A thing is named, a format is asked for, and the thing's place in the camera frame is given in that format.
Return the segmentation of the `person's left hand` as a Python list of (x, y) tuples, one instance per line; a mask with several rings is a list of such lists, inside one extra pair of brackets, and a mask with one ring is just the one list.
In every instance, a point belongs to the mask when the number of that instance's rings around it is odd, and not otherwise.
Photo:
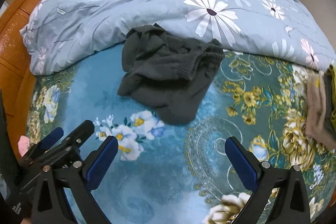
[(29, 148), (30, 148), (30, 138), (21, 135), (18, 140), (19, 155), (21, 155), (21, 157), (24, 157), (24, 155), (28, 152)]

